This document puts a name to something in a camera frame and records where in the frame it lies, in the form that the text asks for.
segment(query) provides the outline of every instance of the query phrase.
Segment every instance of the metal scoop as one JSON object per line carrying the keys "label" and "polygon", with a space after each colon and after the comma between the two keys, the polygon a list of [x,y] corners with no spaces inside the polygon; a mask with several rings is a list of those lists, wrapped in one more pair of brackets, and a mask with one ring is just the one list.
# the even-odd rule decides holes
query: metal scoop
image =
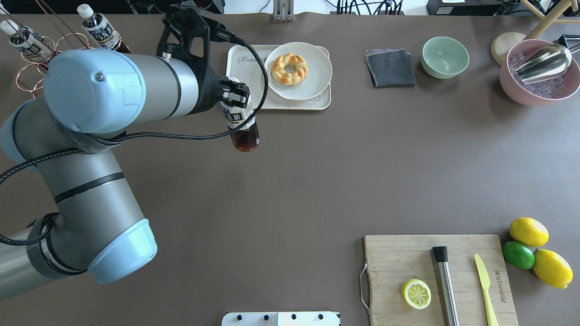
{"label": "metal scoop", "polygon": [[541,82],[563,75],[572,62],[572,53],[563,45],[544,46],[527,60],[514,66],[524,84]]}

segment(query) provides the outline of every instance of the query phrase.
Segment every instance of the donut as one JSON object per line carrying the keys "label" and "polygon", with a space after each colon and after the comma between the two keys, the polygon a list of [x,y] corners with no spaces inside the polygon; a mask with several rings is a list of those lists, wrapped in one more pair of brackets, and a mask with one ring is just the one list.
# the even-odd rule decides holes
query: donut
{"label": "donut", "polygon": [[[287,73],[284,70],[286,66],[294,67],[294,71]],[[306,78],[306,74],[308,74],[308,68],[306,68],[304,58],[291,53],[277,57],[272,66],[272,77],[284,85],[298,85]]]}

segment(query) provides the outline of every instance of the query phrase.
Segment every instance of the knife handle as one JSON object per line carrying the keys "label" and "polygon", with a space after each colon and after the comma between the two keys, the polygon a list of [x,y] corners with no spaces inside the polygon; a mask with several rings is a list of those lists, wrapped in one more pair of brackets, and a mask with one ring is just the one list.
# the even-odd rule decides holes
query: knife handle
{"label": "knife handle", "polygon": [[485,316],[487,317],[487,326],[499,326],[495,317],[494,307],[491,305],[490,293],[483,291],[483,300],[485,302]]}

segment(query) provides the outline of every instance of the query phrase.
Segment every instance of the wooden cutting board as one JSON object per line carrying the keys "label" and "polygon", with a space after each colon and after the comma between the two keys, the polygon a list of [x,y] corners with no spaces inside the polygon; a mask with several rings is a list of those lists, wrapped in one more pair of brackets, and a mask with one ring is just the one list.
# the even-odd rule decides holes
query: wooden cutting board
{"label": "wooden cutting board", "polygon": [[[497,235],[366,236],[365,254],[371,294],[371,325],[445,326],[431,248],[447,246],[459,322],[487,326],[474,254],[479,254],[490,275],[489,289],[501,326],[518,326],[508,273]],[[431,304],[417,310],[403,301],[401,288],[410,278],[431,289]]]}

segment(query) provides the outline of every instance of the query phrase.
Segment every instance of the gray folded towel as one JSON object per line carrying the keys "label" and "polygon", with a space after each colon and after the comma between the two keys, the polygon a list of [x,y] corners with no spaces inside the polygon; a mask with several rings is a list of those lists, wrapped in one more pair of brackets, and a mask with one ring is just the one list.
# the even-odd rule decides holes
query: gray folded towel
{"label": "gray folded towel", "polygon": [[405,53],[405,49],[370,50],[365,59],[375,87],[408,85],[416,81],[411,54]]}

